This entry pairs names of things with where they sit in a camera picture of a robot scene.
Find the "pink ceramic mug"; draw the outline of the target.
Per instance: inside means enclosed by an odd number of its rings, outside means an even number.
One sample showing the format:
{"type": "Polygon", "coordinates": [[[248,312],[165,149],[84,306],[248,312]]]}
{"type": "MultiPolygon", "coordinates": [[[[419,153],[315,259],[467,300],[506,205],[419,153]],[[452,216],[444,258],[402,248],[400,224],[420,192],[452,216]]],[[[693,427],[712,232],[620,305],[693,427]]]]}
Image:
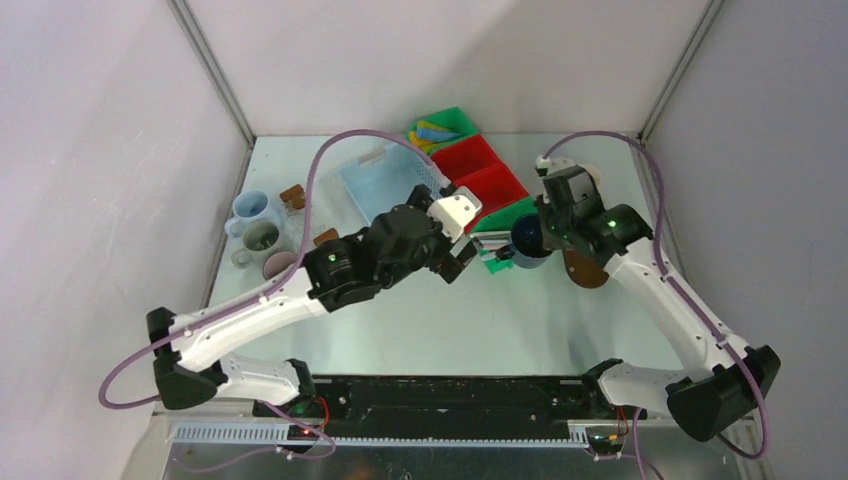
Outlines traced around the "pink ceramic mug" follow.
{"type": "Polygon", "coordinates": [[[262,267],[263,278],[271,280],[285,272],[296,262],[297,258],[298,255],[290,251],[280,251],[270,255],[262,267]]]}

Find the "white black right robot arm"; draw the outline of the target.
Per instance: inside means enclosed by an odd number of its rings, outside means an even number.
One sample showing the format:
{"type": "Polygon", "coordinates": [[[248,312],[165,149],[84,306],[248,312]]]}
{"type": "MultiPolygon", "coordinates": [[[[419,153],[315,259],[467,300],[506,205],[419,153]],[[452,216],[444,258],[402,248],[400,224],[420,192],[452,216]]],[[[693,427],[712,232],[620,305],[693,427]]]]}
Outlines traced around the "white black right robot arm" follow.
{"type": "Polygon", "coordinates": [[[571,249],[636,296],[671,344],[678,370],[610,360],[581,392],[585,411],[606,418],[620,405],[670,416],[706,442],[757,409],[781,367],[768,345],[752,347],[697,295],[667,259],[652,228],[631,206],[604,205],[584,167],[540,167],[542,242],[571,249]]]}

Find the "grey ceramic mug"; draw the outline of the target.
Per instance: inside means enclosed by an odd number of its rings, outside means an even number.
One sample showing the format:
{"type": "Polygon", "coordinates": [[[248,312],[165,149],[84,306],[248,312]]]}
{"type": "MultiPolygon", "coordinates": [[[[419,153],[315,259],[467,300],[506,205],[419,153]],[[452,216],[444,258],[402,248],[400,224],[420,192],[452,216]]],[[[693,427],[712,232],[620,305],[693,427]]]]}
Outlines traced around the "grey ceramic mug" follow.
{"type": "Polygon", "coordinates": [[[241,239],[242,247],[231,255],[237,269],[262,268],[273,254],[282,250],[281,230],[270,221],[251,224],[241,239]]]}

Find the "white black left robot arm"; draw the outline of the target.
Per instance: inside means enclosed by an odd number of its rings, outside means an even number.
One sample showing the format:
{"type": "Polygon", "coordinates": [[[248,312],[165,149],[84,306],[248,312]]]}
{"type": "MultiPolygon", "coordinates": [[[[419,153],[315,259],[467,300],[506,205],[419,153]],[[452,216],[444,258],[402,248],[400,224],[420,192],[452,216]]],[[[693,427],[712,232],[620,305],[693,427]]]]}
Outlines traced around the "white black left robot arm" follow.
{"type": "Polygon", "coordinates": [[[255,360],[236,349],[295,322],[370,301],[421,269],[452,283],[467,263],[451,250],[481,210],[466,187],[433,199],[419,185],[370,226],[325,241],[299,266],[246,294],[189,314],[165,307],[148,312],[159,400],[168,410],[184,410],[215,398],[252,399],[292,416],[308,414],[316,390],[305,362],[255,360]]]}

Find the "dark blue ceramic mug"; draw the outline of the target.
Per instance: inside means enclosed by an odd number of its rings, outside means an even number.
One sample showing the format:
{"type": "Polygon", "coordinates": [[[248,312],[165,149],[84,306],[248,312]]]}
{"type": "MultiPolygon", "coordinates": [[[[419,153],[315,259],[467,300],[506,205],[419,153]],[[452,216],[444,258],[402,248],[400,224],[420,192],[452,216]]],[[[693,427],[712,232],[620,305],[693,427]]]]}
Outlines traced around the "dark blue ceramic mug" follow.
{"type": "Polygon", "coordinates": [[[513,223],[508,244],[495,252],[495,258],[510,260],[519,268],[534,269],[546,262],[551,254],[552,251],[543,245],[539,216],[526,214],[513,223]]]}

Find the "light blue ceramic mug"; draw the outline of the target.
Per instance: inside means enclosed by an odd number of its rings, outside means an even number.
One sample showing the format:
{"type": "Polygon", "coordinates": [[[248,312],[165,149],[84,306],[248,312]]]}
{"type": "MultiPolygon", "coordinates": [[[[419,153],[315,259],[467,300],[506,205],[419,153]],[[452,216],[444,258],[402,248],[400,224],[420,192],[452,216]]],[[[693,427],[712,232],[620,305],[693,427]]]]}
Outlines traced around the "light blue ceramic mug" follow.
{"type": "Polygon", "coordinates": [[[246,191],[233,201],[232,217],[225,222],[224,232],[230,238],[238,238],[252,223],[272,221],[274,218],[274,206],[266,193],[259,190],[246,191]]]}

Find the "green bin with toothbrushes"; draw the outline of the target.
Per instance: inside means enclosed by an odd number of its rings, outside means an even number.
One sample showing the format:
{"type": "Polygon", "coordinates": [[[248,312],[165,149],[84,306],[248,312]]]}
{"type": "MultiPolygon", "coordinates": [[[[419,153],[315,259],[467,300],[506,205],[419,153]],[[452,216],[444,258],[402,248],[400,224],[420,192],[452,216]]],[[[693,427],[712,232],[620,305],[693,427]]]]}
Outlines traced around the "green bin with toothbrushes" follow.
{"type": "MultiPolygon", "coordinates": [[[[527,214],[535,214],[537,208],[534,205],[533,197],[526,197],[507,207],[504,207],[492,214],[483,217],[471,230],[472,233],[506,231],[509,232],[512,225],[522,216],[527,214]]],[[[491,275],[496,275],[501,271],[512,269],[515,266],[513,260],[484,260],[484,266],[491,275]]]]}

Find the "light blue plastic basket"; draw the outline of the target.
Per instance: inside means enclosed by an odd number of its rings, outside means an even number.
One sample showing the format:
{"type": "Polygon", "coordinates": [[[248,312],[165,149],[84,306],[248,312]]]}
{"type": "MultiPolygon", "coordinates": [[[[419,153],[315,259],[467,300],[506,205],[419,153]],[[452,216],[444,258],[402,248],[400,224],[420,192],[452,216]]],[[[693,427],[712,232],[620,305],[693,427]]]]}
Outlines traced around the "light blue plastic basket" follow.
{"type": "Polygon", "coordinates": [[[354,160],[342,167],[339,175],[367,225],[405,203],[418,185],[425,185],[433,199],[441,197],[440,181],[431,166],[396,144],[354,160]]]}

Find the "yellow ceramic mug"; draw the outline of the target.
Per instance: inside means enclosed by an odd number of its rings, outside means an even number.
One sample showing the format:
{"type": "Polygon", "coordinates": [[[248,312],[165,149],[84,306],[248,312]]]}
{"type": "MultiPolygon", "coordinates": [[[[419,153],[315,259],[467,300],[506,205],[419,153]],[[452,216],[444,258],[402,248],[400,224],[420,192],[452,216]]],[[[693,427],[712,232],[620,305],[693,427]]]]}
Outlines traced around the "yellow ceramic mug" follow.
{"type": "Polygon", "coordinates": [[[590,164],[584,164],[582,168],[592,177],[595,186],[600,188],[602,184],[602,175],[598,168],[590,164]]]}

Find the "glass jar with brown lid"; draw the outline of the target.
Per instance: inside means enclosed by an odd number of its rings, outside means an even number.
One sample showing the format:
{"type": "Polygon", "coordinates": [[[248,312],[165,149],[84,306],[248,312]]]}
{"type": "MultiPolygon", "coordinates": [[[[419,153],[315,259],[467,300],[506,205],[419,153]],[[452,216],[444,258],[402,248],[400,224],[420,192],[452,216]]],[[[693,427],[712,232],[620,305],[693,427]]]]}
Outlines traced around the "glass jar with brown lid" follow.
{"type": "Polygon", "coordinates": [[[313,244],[315,247],[320,247],[326,242],[331,240],[337,240],[340,238],[338,231],[335,228],[330,228],[320,233],[316,237],[313,238],[313,244]]]}

